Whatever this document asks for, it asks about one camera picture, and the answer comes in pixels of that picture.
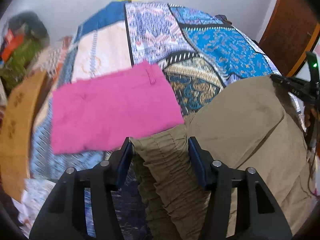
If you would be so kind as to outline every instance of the green cloth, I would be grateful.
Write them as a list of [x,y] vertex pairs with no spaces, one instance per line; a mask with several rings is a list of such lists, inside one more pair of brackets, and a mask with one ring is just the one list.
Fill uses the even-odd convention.
[[26,67],[39,50],[41,45],[37,40],[27,39],[12,52],[3,68],[0,68],[0,77],[7,93],[22,82]]

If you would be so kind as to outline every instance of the paisley fabric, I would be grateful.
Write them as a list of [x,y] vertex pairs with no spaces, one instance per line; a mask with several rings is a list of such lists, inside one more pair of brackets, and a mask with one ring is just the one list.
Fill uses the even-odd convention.
[[134,64],[153,64],[179,50],[194,51],[166,3],[127,3],[125,9]]
[[233,73],[241,78],[272,73],[264,55],[257,53],[233,28],[184,28],[183,32],[187,40],[227,78]]
[[197,112],[223,89],[213,67],[199,57],[172,64],[165,68],[164,74],[175,92],[182,115]]
[[187,7],[171,7],[172,14],[182,24],[223,24],[217,17]]

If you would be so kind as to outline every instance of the metal screw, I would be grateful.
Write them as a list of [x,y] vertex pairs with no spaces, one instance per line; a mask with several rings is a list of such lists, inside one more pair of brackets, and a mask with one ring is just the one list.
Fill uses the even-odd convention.
[[74,167],[67,168],[66,173],[71,174],[75,171]]
[[221,166],[221,161],[215,160],[212,162],[212,165],[215,167],[220,167]]
[[109,161],[104,160],[104,161],[100,162],[100,165],[101,165],[102,167],[106,167],[106,166],[109,165]]
[[250,174],[255,174],[255,173],[256,173],[256,169],[253,168],[253,167],[249,167],[249,168],[248,168],[248,172],[249,172]]

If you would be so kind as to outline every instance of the yellow fabric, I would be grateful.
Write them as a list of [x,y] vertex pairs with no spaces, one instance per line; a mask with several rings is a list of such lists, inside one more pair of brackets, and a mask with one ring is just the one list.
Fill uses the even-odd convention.
[[37,72],[15,87],[8,100],[0,134],[0,173],[5,192],[17,201],[29,178],[30,134],[46,86],[47,72]]

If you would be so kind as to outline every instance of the white cloth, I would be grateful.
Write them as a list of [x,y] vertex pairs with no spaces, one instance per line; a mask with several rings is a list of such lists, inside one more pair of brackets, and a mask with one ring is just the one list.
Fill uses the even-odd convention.
[[71,82],[131,68],[124,21],[83,36],[78,45]]
[[20,229],[27,238],[54,185],[56,184],[46,179],[25,179],[26,189],[22,193],[21,203],[12,198],[14,206],[19,211],[18,220],[23,224]]

